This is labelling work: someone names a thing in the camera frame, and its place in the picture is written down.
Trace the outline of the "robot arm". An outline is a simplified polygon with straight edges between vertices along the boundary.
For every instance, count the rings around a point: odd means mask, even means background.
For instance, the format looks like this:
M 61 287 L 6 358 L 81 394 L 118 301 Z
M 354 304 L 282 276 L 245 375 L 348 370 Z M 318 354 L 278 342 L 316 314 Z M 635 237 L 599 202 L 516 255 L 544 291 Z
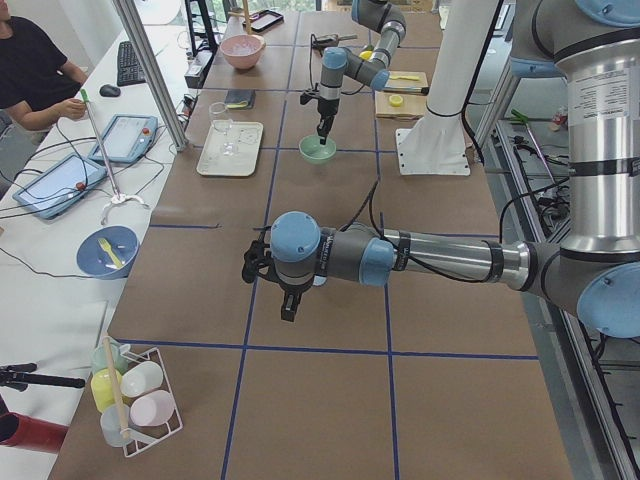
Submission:
M 455 5 L 429 89 L 425 116 L 397 130 L 403 174 L 454 174 L 463 167 L 450 147 L 475 83 L 470 58 L 456 46 L 461 14 Z M 391 55 L 405 37 L 403 14 L 384 1 L 353 1 L 353 21 L 380 34 L 370 59 L 327 48 L 319 85 L 301 94 L 321 115 L 316 136 L 300 142 L 308 158 L 333 156 L 328 138 L 338 113 L 343 77 L 373 90 L 389 78 Z M 263 227 L 244 253 L 242 279 L 276 283 L 284 292 L 281 318 L 293 322 L 304 292 L 321 277 L 382 286 L 392 271 L 433 273 L 463 283 L 500 282 L 529 292 L 608 337 L 639 337 L 639 1 L 516 1 L 511 53 L 519 77 L 568 81 L 567 178 L 508 200 L 511 204 L 568 181 L 570 231 L 560 244 L 503 244 L 378 228 L 374 183 L 357 213 L 339 229 L 321 228 L 300 211 Z
M 324 50 L 319 85 L 305 90 L 300 100 L 302 105 L 312 99 L 318 101 L 321 119 L 316 131 L 321 145 L 326 144 L 338 113 L 343 77 L 381 91 L 390 76 L 388 67 L 392 56 L 406 36 L 403 12 L 387 1 L 353 1 L 351 17 L 359 25 L 379 33 L 380 38 L 368 59 L 346 47 L 327 47 Z

